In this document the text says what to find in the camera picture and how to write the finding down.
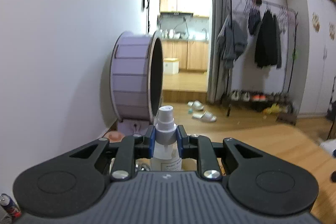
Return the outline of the clear spray bottle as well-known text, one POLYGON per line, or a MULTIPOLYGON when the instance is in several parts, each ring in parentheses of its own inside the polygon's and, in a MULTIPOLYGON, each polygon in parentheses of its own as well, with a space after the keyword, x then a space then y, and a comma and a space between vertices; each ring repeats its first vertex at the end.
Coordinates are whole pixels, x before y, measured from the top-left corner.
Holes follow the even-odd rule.
POLYGON ((173 106, 161 106, 154 119, 155 144, 150 168, 153 171, 175 172, 182 170, 182 159, 177 147, 177 125, 173 106))

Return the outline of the black clothes rack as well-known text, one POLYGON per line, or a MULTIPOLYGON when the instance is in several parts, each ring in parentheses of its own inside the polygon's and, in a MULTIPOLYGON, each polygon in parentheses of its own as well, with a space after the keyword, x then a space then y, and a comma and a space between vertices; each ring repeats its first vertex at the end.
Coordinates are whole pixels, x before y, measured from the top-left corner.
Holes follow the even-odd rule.
POLYGON ((263 0, 230 0, 230 11, 217 37, 224 92, 220 101, 242 102, 258 111, 293 111, 284 91, 290 28, 297 14, 263 0))

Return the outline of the white wardrobe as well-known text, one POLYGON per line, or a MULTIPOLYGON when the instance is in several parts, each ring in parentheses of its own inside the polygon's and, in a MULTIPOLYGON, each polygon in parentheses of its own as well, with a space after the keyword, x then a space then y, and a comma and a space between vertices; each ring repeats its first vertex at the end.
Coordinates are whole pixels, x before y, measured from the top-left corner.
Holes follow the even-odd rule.
POLYGON ((289 94, 300 117, 324 116, 335 99, 335 4, 287 0, 297 15, 289 94))

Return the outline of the wooden kitchen cabinets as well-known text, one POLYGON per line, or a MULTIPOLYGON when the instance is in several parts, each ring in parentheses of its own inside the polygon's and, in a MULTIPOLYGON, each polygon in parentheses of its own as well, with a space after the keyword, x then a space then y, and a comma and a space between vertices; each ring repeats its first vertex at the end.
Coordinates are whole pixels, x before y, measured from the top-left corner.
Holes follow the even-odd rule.
POLYGON ((179 60, 179 69, 206 72, 209 61, 209 44, 194 40, 163 40, 163 58, 179 60))

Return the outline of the white slipper near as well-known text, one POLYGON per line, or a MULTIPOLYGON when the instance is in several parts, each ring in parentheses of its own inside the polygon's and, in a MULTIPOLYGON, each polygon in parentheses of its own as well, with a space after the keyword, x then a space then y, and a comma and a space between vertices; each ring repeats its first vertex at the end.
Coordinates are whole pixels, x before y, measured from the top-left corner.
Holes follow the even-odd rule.
POLYGON ((205 111, 204 113, 194 113, 192 118, 205 123, 213 123, 217 121, 217 117, 209 111, 205 111))

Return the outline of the yellow duck toy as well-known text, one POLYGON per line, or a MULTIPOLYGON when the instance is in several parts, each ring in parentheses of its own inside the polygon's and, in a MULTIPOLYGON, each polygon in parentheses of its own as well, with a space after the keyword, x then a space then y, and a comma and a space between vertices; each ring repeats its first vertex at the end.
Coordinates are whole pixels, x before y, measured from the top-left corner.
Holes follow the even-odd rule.
POLYGON ((278 104, 273 104, 271 107, 267 107, 262 111, 264 115, 278 114, 280 112, 281 107, 278 104))

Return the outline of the black hanging coat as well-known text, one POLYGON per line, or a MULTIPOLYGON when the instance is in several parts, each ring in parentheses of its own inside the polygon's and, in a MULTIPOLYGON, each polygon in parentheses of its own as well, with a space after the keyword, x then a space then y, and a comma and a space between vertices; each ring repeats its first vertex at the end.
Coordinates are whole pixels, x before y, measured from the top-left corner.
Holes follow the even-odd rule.
POLYGON ((255 48, 255 64, 258 68, 282 66, 281 38, 275 14, 266 10, 259 26, 255 48))

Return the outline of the grey curtain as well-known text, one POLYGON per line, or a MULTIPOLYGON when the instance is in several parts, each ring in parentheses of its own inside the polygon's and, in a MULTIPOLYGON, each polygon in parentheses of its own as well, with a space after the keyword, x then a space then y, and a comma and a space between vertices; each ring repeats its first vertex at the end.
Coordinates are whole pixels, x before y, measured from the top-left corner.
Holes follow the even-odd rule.
POLYGON ((229 13, 230 0, 212 0, 210 66, 207 91, 207 101, 209 103, 217 102, 221 97, 219 92, 223 89, 219 79, 219 74, 223 70, 220 68, 219 43, 217 39, 229 13))

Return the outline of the grey hanging clothes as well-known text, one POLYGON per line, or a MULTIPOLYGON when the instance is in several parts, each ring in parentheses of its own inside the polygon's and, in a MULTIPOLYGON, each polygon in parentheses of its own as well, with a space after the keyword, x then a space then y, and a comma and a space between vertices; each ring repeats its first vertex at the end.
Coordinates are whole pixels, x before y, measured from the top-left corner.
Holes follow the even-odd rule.
POLYGON ((219 61, 224 69, 231 69, 247 47, 247 33, 228 15, 217 37, 219 61))

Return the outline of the pink ridged cat toy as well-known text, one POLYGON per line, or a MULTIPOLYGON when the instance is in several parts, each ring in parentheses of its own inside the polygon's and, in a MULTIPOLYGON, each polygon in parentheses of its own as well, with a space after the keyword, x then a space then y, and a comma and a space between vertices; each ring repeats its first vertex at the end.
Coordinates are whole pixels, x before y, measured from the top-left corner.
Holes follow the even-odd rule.
POLYGON ((104 135, 111 143, 121 142, 125 135, 118 131, 110 131, 104 135))

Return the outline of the row of shoes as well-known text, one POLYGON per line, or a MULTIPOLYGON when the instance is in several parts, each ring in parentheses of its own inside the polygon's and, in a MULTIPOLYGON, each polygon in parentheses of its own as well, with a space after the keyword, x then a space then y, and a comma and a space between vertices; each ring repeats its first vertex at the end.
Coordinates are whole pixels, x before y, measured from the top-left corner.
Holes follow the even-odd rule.
POLYGON ((271 107, 278 105, 280 107, 292 108, 293 104, 288 93, 264 93, 249 90, 233 90, 228 98, 234 102, 245 102, 251 106, 271 107))

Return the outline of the white slipper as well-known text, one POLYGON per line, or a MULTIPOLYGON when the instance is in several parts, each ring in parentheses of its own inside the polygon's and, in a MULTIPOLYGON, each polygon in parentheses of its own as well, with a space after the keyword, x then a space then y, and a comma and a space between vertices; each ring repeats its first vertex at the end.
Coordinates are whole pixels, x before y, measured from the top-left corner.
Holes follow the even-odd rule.
POLYGON ((213 123, 217 121, 217 117, 209 111, 205 111, 204 113, 194 113, 192 118, 205 123, 213 123))
POLYGON ((203 104, 199 101, 189 101, 187 105, 194 111, 203 111, 204 109, 203 104))

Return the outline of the clear gyro wrist ball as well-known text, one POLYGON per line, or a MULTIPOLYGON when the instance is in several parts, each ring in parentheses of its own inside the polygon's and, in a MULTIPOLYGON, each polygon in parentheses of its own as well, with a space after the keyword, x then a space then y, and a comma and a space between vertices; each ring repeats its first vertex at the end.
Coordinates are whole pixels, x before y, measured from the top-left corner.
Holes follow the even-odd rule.
POLYGON ((139 162, 137 161, 135 163, 135 171, 136 172, 149 172, 150 171, 150 166, 146 164, 145 162, 139 162))

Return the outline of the purple cat exercise wheel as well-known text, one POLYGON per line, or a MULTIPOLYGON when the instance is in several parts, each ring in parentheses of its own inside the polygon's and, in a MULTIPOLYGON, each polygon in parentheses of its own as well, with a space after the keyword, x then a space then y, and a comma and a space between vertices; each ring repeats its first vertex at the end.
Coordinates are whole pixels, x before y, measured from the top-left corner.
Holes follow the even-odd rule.
POLYGON ((117 131, 146 134, 161 107, 163 52, 159 32, 123 32, 110 60, 109 87, 117 131))

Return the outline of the white slipper far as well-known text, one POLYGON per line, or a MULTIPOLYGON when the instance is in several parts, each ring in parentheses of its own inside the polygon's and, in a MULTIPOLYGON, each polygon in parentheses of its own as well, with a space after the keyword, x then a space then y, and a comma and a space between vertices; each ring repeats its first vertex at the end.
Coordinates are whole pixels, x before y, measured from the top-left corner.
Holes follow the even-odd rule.
POLYGON ((187 105, 194 111, 203 111, 204 109, 203 104, 199 101, 189 101, 187 105))

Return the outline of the white storage box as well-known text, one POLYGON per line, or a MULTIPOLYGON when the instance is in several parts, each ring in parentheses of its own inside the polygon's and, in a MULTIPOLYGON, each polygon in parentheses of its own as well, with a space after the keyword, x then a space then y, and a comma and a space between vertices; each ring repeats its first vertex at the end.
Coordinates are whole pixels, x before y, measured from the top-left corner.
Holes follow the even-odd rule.
POLYGON ((164 58, 163 74, 176 75, 179 73, 179 58, 164 58))

